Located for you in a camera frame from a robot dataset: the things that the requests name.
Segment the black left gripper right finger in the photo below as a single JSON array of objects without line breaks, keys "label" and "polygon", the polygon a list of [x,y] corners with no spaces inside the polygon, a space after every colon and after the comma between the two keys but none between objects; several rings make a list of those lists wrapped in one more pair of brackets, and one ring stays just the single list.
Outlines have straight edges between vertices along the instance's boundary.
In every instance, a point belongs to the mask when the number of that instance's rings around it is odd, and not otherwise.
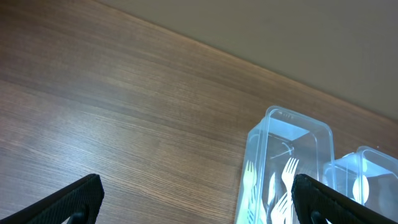
[{"label": "black left gripper right finger", "polygon": [[294,177],[291,193],[300,224],[397,224],[306,174]]}]

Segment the yellow plastic fork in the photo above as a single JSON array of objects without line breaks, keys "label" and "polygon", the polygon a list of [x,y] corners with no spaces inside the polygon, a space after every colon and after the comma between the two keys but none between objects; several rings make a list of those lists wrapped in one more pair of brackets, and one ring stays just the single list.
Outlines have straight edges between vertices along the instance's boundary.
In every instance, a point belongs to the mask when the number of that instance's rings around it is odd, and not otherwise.
[{"label": "yellow plastic fork", "polygon": [[246,167],[243,174],[243,196],[239,206],[239,212],[236,223],[246,223],[248,220],[248,208],[251,198],[253,186],[256,184],[257,172],[254,163],[247,160]]}]

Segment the white plastic fork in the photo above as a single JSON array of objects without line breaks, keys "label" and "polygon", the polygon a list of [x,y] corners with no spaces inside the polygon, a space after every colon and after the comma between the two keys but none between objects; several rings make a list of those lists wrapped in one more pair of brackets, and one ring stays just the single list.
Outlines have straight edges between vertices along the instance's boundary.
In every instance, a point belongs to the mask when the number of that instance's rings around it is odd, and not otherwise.
[{"label": "white plastic fork", "polygon": [[295,171],[297,169],[299,160],[296,158],[289,158],[283,171],[282,171],[282,181],[287,190],[287,210],[285,216],[285,223],[292,224],[292,185],[294,181]]},{"label": "white plastic fork", "polygon": [[286,217],[286,211],[289,203],[287,202],[287,194],[283,194],[280,200],[275,204],[271,211],[272,224],[283,224]]},{"label": "white plastic fork", "polygon": [[269,180],[267,206],[269,207],[275,197],[275,172],[271,175]]},{"label": "white plastic fork", "polygon": [[248,223],[249,224],[254,224],[254,212],[257,212],[257,217],[259,219],[258,223],[259,224],[266,224],[267,223],[267,214],[265,211],[265,208],[263,206],[263,202],[261,200],[260,204],[260,209],[257,210],[257,201],[256,201],[256,195],[257,195],[257,185],[254,185],[251,190],[251,196],[249,198],[249,205],[248,205]]}]

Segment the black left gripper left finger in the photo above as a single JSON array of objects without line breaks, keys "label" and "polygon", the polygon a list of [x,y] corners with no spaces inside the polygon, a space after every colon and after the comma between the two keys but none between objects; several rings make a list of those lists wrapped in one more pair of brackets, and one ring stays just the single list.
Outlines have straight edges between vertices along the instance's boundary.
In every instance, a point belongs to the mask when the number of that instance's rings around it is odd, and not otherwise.
[{"label": "black left gripper left finger", "polygon": [[3,224],[94,224],[104,199],[98,174],[89,174],[1,220]]}]

